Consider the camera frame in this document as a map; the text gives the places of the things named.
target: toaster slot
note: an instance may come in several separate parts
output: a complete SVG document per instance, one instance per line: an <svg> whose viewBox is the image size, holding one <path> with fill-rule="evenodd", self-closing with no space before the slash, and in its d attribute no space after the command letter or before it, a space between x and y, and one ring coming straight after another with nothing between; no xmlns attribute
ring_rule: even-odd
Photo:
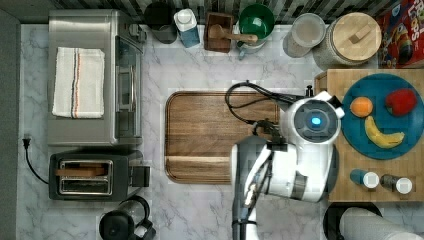
<svg viewBox="0 0 424 240"><path fill-rule="evenodd" d="M56 176L59 176L60 194L112 194L113 165L110 160L62 160Z"/></svg>

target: striped towel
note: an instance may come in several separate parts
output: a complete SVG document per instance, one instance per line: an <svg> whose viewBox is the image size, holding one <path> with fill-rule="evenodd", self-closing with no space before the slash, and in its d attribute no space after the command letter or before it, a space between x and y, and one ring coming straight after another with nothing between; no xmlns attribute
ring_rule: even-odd
<svg viewBox="0 0 424 240"><path fill-rule="evenodd" d="M104 58L100 49L58 48L53 115L103 116Z"/></svg>

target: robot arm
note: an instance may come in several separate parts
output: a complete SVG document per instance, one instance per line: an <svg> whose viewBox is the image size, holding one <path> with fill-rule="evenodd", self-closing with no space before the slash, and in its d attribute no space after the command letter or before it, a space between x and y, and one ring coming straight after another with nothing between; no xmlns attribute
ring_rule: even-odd
<svg viewBox="0 0 424 240"><path fill-rule="evenodd" d="M234 145L231 154L234 240L259 240L256 200L260 193L309 202L321 199L331 167L337 160L333 142L344 115L340 105L329 103L331 99L325 92L290 106L280 117L279 125L280 132L288 137L286 143L272 143L253 135ZM300 123L299 116L305 123ZM320 124L323 125L308 128L307 121L318 117L322 118ZM303 134L309 130L315 135Z"/></svg>

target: electrical cord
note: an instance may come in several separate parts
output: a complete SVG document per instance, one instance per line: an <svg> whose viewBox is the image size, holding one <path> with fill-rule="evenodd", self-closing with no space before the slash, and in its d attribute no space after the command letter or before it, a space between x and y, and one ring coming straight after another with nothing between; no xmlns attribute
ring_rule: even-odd
<svg viewBox="0 0 424 240"><path fill-rule="evenodd" d="M241 87L249 87L252 88L254 90L256 90L258 93L264 95L264 98L261 99L256 99L254 101L242 104L242 105L232 105L230 103L230 97L231 94L233 93L233 91L237 88L241 88ZM275 100L275 101L282 101L282 102L286 102L288 104L293 104L294 102L296 102L298 100L300 96L295 96L295 95L291 95L291 94L281 94L281 93L274 93L271 92L263 87L260 87L256 84L250 83L249 80L246 80L246 82L242 82L242 83L237 83L234 84L233 86L231 86L227 92L225 93L225 103L228 106L228 109L230 110L231 114L236 117L237 119L239 119L240 121L243 121L247 124L253 125L255 122L254 120L249 120L249 119L244 119L242 117L240 117L237 113L234 112L233 109L238 109L238 108L243 108L243 107L247 107L249 105L261 102L261 101L265 101L265 100Z"/></svg>
<svg viewBox="0 0 424 240"><path fill-rule="evenodd" d="M273 143L280 143L281 144L281 143L285 142L285 139L284 139L284 137L282 137L280 135L278 128L275 127L275 125L272 122L268 121L268 119L259 120L259 121L255 122L253 124L253 130L252 130L253 135L258 136L257 129L259 127L262 127L264 129L265 133L271 134Z"/></svg>
<svg viewBox="0 0 424 240"><path fill-rule="evenodd" d="M43 183L45 183L45 184L49 184L49 182L47 182L46 180L44 180L44 179L42 179L36 172L35 172L35 170L34 170L34 168L32 168L32 165L31 165L31 163L29 162L29 157L28 157L28 147L29 147L29 142L31 141L31 139L30 138L24 138L24 139L22 139L22 141L24 142L24 148L25 148L25 159L26 159L26 162L27 162L27 164L28 164L28 167L29 167L29 169L31 170L31 172L40 180L40 181L42 181Z"/></svg>

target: marble countertop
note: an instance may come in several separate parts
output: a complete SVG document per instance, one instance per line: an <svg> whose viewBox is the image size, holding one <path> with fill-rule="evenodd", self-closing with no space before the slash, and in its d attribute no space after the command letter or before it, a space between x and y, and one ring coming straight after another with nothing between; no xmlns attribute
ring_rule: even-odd
<svg viewBox="0 0 424 240"><path fill-rule="evenodd" d="M209 52L202 43L185 49L177 40L159 43L148 33L143 56L143 139L140 150L151 168L151 185L139 194L150 204L156 239L231 239L229 185L177 184L164 170L165 103L179 90L221 90L246 79L274 91L303 94L322 70L312 54L292 59L282 48L289 26L277 26L264 49L238 60L238 51ZM32 136L30 159L47 178L48 159L61 149L47 147L48 26L22 25L19 144ZM18 239L100 239L103 213L118 203L53 201L48 188L28 170L20 149L17 196ZM258 223L262 239L325 239L321 227L326 201L298 202L261 196ZM378 204L383 216L424 233L423 203Z"/></svg>

